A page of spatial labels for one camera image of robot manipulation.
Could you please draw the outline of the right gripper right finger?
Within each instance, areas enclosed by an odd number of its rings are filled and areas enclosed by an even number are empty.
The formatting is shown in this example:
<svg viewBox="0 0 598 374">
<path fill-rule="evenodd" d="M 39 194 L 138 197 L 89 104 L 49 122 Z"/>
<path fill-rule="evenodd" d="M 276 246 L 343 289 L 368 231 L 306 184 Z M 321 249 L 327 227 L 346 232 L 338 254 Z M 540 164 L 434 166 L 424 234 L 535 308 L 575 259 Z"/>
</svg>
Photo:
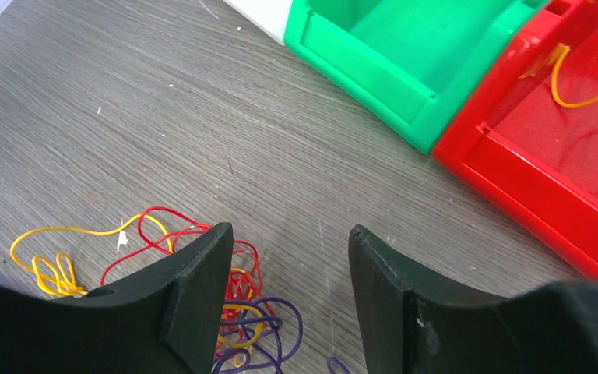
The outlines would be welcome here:
<svg viewBox="0 0 598 374">
<path fill-rule="evenodd" d="M 348 255 L 370 373 L 598 373 L 598 281 L 506 298 L 418 263 L 361 225 Z"/>
</svg>

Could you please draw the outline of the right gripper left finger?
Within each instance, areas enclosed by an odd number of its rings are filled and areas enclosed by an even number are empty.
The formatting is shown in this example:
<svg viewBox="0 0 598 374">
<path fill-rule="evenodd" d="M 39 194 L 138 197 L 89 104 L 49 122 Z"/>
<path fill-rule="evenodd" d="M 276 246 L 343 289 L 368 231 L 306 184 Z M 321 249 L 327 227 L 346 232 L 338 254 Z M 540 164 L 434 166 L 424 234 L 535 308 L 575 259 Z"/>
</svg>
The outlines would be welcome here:
<svg viewBox="0 0 598 374">
<path fill-rule="evenodd" d="M 233 247 L 223 222 L 81 298 L 0 285 L 0 373 L 208 373 Z"/>
</svg>

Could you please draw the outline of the red plastic bin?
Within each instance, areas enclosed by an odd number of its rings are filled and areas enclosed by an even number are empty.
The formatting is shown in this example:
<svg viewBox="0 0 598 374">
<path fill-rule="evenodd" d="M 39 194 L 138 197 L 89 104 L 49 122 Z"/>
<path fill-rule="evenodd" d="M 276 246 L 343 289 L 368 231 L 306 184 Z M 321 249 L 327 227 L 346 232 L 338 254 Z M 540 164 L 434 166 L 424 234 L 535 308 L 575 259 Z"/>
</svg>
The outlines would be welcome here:
<svg viewBox="0 0 598 374">
<path fill-rule="evenodd" d="M 432 150 L 457 178 L 598 279 L 598 1 L 550 1 Z"/>
</svg>

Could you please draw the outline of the green plastic bin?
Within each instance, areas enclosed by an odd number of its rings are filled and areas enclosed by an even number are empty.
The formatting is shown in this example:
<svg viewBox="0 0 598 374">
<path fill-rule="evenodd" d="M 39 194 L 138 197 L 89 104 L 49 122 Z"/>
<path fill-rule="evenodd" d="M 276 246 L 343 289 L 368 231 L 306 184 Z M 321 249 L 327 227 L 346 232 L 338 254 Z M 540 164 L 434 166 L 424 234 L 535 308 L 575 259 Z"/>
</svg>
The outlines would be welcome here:
<svg viewBox="0 0 598 374">
<path fill-rule="evenodd" d="M 429 153 L 542 1 L 315 0 L 290 8 L 285 45 Z"/>
</svg>

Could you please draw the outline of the white plastic bin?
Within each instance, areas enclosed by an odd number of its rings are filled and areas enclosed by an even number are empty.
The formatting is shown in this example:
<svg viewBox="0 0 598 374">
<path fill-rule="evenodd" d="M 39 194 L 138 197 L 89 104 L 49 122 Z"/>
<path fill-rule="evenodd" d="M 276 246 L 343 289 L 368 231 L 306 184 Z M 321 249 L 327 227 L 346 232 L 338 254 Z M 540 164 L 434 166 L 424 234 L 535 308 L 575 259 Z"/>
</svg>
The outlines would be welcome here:
<svg viewBox="0 0 598 374">
<path fill-rule="evenodd" d="M 224 0 L 276 43 L 284 46 L 284 34 L 292 0 Z"/>
</svg>

